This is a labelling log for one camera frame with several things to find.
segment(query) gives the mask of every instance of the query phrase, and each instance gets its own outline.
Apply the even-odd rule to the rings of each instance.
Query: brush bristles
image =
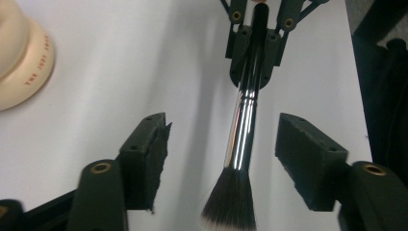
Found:
[[[225,168],[201,213],[203,225],[217,231],[256,230],[247,171]]]

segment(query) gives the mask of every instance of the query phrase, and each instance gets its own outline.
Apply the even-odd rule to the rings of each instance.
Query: brush handle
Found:
[[[224,167],[249,170],[267,26],[268,6],[258,4],[252,18],[252,34],[243,62]]]

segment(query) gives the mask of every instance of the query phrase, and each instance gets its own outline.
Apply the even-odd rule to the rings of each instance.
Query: white backdrop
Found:
[[[0,112],[0,198],[29,210],[73,190],[80,171],[114,159],[145,116],[173,122],[156,214],[131,230],[201,230],[223,166],[237,89],[224,58],[229,22],[217,0],[17,0],[50,34],[56,66],[27,102]],[[269,0],[269,27],[279,8]],[[253,3],[248,4],[248,15]],[[340,230],[337,213],[308,211],[274,157],[279,113],[302,116],[370,160],[345,5],[320,6],[291,33],[261,90],[250,178],[258,230]]]

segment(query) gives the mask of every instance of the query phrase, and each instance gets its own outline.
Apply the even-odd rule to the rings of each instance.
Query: makeup brush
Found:
[[[268,6],[258,4],[254,9],[250,42],[242,62],[224,169],[201,213],[204,226],[210,230],[256,230],[249,163],[267,25]]]

